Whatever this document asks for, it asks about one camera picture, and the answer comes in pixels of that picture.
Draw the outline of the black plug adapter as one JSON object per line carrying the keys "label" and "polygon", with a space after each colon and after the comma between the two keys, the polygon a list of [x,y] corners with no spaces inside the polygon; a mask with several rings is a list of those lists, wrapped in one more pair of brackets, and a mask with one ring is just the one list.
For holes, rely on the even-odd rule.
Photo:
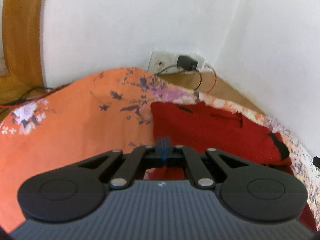
{"label": "black plug adapter", "polygon": [[186,71],[194,71],[197,69],[198,62],[190,56],[180,55],[176,65]]}

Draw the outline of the red knitted cardigan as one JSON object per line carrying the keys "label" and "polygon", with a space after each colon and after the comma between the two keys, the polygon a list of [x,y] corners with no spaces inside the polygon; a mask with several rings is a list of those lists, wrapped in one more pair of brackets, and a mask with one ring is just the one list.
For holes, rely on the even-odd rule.
{"label": "red knitted cardigan", "polygon": [[189,146],[199,153],[215,148],[293,173],[290,153],[280,133],[273,133],[241,113],[217,109],[204,102],[194,105],[154,102],[151,111],[155,139],[169,137],[172,144]]}

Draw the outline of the wooden door frame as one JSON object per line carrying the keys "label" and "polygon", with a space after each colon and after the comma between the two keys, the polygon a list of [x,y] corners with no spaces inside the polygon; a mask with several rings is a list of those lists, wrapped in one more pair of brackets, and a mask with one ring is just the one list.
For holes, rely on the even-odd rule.
{"label": "wooden door frame", "polygon": [[2,38],[9,73],[30,86],[43,86],[40,49],[42,0],[4,0]]}

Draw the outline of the orange floral bed sheet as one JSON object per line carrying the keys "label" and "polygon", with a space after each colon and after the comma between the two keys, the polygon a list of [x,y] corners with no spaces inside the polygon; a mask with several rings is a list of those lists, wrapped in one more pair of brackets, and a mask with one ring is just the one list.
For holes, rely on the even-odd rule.
{"label": "orange floral bed sheet", "polygon": [[12,111],[1,122],[1,227],[24,222],[17,191],[29,177],[114,148],[129,153],[154,142],[155,101],[208,106],[241,113],[280,133],[290,151],[291,170],[307,187],[306,216],[319,224],[319,172],[300,142],[279,122],[233,101],[173,85],[138,68],[96,73]]}

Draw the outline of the wooden bed frame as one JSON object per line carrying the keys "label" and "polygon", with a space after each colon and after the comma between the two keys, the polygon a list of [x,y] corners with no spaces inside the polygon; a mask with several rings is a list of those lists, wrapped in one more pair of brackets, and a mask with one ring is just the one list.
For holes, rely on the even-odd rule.
{"label": "wooden bed frame", "polygon": [[[228,83],[223,81],[223,79],[215,77],[215,74],[213,72],[204,72],[201,75],[202,82],[198,89],[199,92],[208,92],[208,90],[210,90],[213,87],[214,81],[216,81],[215,86],[209,92],[209,95],[214,96],[216,98],[233,101],[235,103],[243,105],[244,107],[250,108],[256,111],[257,113],[264,113],[251,100],[246,98],[244,95],[242,95]],[[196,72],[161,75],[160,77],[168,83],[172,83],[173,85],[181,86],[188,89],[194,89],[200,83],[200,75]]]}

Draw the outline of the white wall power strip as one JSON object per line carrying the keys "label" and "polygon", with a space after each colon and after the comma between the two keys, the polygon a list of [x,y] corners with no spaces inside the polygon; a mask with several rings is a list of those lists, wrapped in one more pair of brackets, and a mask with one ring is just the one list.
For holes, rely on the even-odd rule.
{"label": "white wall power strip", "polygon": [[176,63],[180,55],[189,56],[197,61],[197,67],[201,69],[204,65],[205,58],[197,53],[174,53],[166,51],[153,51],[149,61],[148,72],[157,74],[164,68],[172,66],[169,70],[164,71],[162,74],[173,74],[182,71],[182,68],[178,68]]}

